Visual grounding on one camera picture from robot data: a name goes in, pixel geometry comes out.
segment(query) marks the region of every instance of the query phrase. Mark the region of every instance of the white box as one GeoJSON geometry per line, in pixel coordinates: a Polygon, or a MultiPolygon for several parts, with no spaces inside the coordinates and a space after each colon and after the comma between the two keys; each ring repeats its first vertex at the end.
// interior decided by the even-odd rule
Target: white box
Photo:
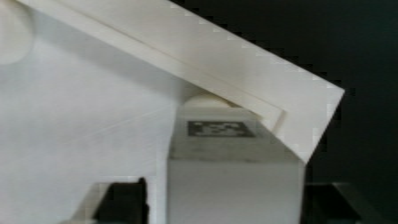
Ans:
{"type": "Polygon", "coordinates": [[[169,154],[169,223],[297,224],[304,162],[241,108],[183,108],[169,154]]]}
{"type": "Polygon", "coordinates": [[[307,162],[345,90],[167,0],[18,0],[261,117],[307,162]]]}

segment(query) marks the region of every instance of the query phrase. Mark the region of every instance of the white surface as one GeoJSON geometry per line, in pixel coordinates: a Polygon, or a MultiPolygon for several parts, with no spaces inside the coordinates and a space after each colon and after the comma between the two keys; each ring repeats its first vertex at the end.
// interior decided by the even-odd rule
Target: white surface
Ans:
{"type": "Polygon", "coordinates": [[[231,107],[227,101],[217,97],[213,94],[201,94],[194,96],[183,104],[185,107],[210,107],[210,108],[227,108],[231,107]]]}
{"type": "Polygon", "coordinates": [[[96,222],[90,220],[69,220],[62,222],[62,224],[94,224],[96,222]]]}
{"type": "Polygon", "coordinates": [[[0,65],[18,62],[32,47],[34,27],[26,7],[0,0],[0,65]]]}
{"type": "Polygon", "coordinates": [[[304,164],[170,160],[170,224],[298,224],[304,164]]]}
{"type": "Polygon", "coordinates": [[[183,107],[176,119],[167,222],[298,224],[305,164],[256,116],[243,108],[183,107]],[[236,137],[231,127],[229,134],[220,126],[192,128],[190,122],[241,123],[252,136],[236,137]],[[204,129],[211,136],[197,135],[204,129]]]}
{"type": "Polygon", "coordinates": [[[341,88],[167,0],[19,1],[252,110],[307,162],[341,88]]]}
{"type": "Polygon", "coordinates": [[[165,223],[174,110],[201,90],[48,16],[25,60],[0,67],[0,223],[71,219],[92,185],[149,181],[165,223]]]}

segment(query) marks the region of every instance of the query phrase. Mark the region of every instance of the qr code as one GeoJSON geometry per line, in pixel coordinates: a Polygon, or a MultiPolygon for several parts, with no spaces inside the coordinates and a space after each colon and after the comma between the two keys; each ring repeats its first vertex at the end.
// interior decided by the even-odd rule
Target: qr code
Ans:
{"type": "Polygon", "coordinates": [[[188,121],[188,136],[254,137],[243,122],[188,121]]]}

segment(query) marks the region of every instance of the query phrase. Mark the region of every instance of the white cardboard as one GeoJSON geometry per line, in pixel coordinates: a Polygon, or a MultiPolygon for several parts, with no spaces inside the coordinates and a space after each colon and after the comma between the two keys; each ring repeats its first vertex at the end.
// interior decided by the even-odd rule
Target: white cardboard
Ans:
{"type": "Polygon", "coordinates": [[[165,0],[19,1],[257,113],[307,162],[339,87],[165,0]]]}
{"type": "Polygon", "coordinates": [[[165,224],[174,111],[202,90],[32,14],[32,52],[0,66],[0,223],[80,220],[92,187],[144,176],[149,223],[165,224]]]}
{"type": "Polygon", "coordinates": [[[300,223],[305,164],[247,109],[179,108],[167,168],[170,224],[300,223]]]}
{"type": "Polygon", "coordinates": [[[0,65],[18,62],[34,43],[32,18],[25,6],[0,0],[0,65]]]}

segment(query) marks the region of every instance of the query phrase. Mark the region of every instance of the black background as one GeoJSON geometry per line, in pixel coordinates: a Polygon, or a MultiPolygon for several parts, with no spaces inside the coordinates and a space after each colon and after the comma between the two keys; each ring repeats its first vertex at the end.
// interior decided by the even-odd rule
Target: black background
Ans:
{"type": "Polygon", "coordinates": [[[174,2],[345,88],[307,181],[350,182],[398,221],[398,1],[174,2]]]}

